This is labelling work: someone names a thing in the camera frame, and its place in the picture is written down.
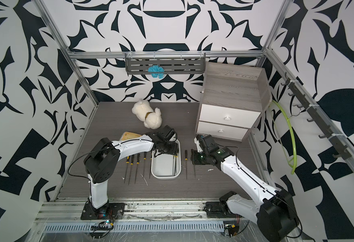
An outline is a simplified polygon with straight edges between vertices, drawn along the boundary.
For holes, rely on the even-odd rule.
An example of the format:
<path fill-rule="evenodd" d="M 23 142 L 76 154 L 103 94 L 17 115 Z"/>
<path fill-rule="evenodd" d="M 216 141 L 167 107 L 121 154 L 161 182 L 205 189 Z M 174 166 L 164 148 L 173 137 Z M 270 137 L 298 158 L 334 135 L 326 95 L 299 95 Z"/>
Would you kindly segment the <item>yellow black file tool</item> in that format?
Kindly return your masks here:
<path fill-rule="evenodd" d="M 151 152 L 151 155 L 150 155 L 150 168 L 149 168 L 149 179 L 151 178 L 152 176 L 152 164 L 153 164 L 153 152 Z"/>
<path fill-rule="evenodd" d="M 145 171 L 146 171 L 146 159 L 147 159 L 147 152 L 144 152 L 144 158 L 143 158 L 143 172 L 142 172 L 143 177 L 145 176 Z"/>
<path fill-rule="evenodd" d="M 129 176 L 128 176 L 128 185 L 130 185 L 130 181 L 131 181 L 133 163 L 134 163 L 134 155 L 130 156 L 130 170 L 129 170 Z"/>
<path fill-rule="evenodd" d="M 137 176 L 138 176 L 138 169 L 139 169 L 139 165 L 140 165 L 140 161 L 141 161 L 141 154 L 138 153 L 137 154 L 137 161 L 136 161 L 136 172 L 135 172 L 135 177 L 134 177 L 134 184 L 136 184 L 137 182 Z"/>

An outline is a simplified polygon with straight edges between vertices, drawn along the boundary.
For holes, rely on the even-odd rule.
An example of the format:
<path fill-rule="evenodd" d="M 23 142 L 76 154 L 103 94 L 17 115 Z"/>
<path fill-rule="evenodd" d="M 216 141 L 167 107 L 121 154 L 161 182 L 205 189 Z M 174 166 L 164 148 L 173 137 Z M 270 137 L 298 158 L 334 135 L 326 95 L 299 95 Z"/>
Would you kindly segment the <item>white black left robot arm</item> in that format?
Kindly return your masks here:
<path fill-rule="evenodd" d="M 101 139 L 84 160 L 88 179 L 90 180 L 89 200 L 92 208 L 97 210 L 108 204 L 108 180 L 113 175 L 117 163 L 129 156 L 143 152 L 158 151 L 161 154 L 177 155 L 178 135 L 170 126 L 158 132 L 148 132 L 137 138 L 124 141 Z"/>

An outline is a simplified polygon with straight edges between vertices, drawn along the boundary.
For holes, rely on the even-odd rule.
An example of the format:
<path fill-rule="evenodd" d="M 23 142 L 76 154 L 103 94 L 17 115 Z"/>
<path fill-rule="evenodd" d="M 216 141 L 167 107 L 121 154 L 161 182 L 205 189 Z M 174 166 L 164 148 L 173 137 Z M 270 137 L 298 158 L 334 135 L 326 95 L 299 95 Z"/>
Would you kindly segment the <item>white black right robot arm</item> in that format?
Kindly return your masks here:
<path fill-rule="evenodd" d="M 280 242 L 296 228 L 302 229 L 292 195 L 277 190 L 251 172 L 227 146 L 218 145 L 210 135 L 197 135 L 193 163 L 213 165 L 232 178 L 249 196 L 247 200 L 229 192 L 220 201 L 227 212 L 257 225 L 270 242 Z"/>

